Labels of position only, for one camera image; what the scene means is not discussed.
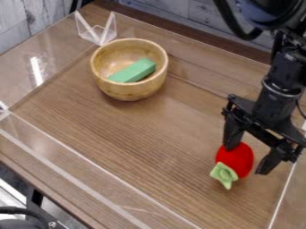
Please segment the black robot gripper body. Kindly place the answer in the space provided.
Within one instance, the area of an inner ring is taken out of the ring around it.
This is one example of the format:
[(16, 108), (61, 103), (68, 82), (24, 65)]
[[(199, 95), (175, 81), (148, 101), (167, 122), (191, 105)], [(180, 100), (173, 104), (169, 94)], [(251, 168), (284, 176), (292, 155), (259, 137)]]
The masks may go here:
[(295, 162), (306, 142), (300, 131), (291, 122), (291, 114), (299, 106), (303, 83), (278, 83), (262, 80), (262, 90), (256, 100), (231, 94), (221, 115), (232, 114), (248, 132), (270, 148), (279, 148), (284, 154), (282, 161)]

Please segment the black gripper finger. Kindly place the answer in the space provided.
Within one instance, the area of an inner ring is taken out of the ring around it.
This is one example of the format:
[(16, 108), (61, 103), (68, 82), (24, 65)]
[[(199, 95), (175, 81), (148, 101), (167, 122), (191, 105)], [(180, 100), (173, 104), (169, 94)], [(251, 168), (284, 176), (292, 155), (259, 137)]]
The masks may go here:
[(240, 144), (243, 132), (244, 128), (241, 122), (235, 118), (232, 114), (228, 114), (224, 120), (221, 137), (221, 144), (227, 151), (235, 149)]
[(279, 148), (271, 148), (266, 156), (262, 158), (255, 174), (267, 175), (282, 162), (284, 154)]

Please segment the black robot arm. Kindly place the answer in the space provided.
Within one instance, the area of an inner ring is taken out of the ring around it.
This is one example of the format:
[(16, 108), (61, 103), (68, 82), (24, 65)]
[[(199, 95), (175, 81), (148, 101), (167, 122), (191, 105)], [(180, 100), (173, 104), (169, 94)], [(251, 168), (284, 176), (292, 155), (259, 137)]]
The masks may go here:
[(255, 172), (268, 174), (280, 162), (294, 163), (306, 148), (306, 136), (292, 124), (306, 91), (306, 0), (235, 0), (254, 28), (240, 27), (227, 0), (213, 0), (233, 35), (256, 39), (268, 30), (275, 33), (268, 72), (262, 79), (256, 100), (228, 96), (224, 116), (223, 146), (231, 150), (245, 133), (268, 147)]

